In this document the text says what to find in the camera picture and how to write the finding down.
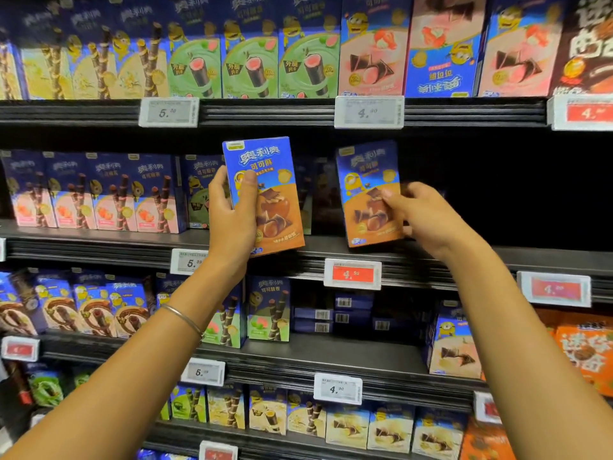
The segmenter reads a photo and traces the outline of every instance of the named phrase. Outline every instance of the supermarket shelf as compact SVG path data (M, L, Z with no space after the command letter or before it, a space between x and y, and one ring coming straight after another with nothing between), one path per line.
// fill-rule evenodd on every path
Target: supermarket shelf
M0 125L136 127L140 100L0 103ZM334 99L201 100L199 126L334 125ZM546 127L545 99L405 101L405 126Z
M124 342L62 331L40 339L42 358L90 364L103 363ZM226 379L237 383L312 391L316 372L339 373L362 378L366 400L467 413L473 391L487 387L475 379L428 374L417 347L326 335L292 334L289 343L248 339L241 349L202 344L194 356L226 362Z
M0 237L7 239L7 258L67 261L168 269L173 248L206 249L209 232L191 229L182 234L78 231L17 227L0 220ZM311 235L298 250L254 258L252 271L318 280L324 277L326 257L382 262L385 286L457 290L449 270L410 240L352 248L342 237ZM613 253L541 248L495 247L511 272L535 271L592 277L592 300L613 303Z
M201 441L223 442L238 447L240 460L427 460L427 457L379 450L359 450L326 444L324 439L287 433L280 436L250 429L172 420L156 423L144 444L147 449L198 456Z

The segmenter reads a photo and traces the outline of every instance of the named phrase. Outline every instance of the bracelet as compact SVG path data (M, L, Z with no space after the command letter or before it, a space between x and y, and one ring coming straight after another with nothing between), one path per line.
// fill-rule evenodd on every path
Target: bracelet
M166 309L168 311L172 311L176 316L180 317L183 321L185 321L188 325L190 325L192 329L194 329L194 331L200 336L201 339L204 338L204 333L200 330L198 325L196 325L194 321L192 321L190 317L187 317L186 315L182 314L178 309L174 309L173 307L171 307L170 305L167 305L166 303L160 304L160 308Z

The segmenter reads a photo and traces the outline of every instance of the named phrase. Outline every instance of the price number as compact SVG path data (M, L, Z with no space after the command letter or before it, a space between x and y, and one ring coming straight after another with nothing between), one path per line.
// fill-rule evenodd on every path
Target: price number
M548 100L547 119L555 131L611 131L613 94L555 95Z
M38 339L8 335L2 339L2 358L33 363L39 357Z
M188 365L181 374L184 383L203 384L207 386L223 386L226 377L226 362L190 358Z
M198 460L237 460L238 447L220 442L202 441Z
M381 262L326 258L324 285L349 289L381 290Z
M492 394L475 391L474 393L474 416L482 423L501 425L500 415L494 403Z
M191 276L208 256L208 250L173 248L170 255L170 272Z
M193 97L143 98L140 127L197 127L200 100Z
M517 284L530 303L592 306L592 279L589 276L519 271Z
M314 398L318 401L362 404L362 380L350 376L315 373Z
M402 129L404 125L404 97L339 96L335 100L337 129Z

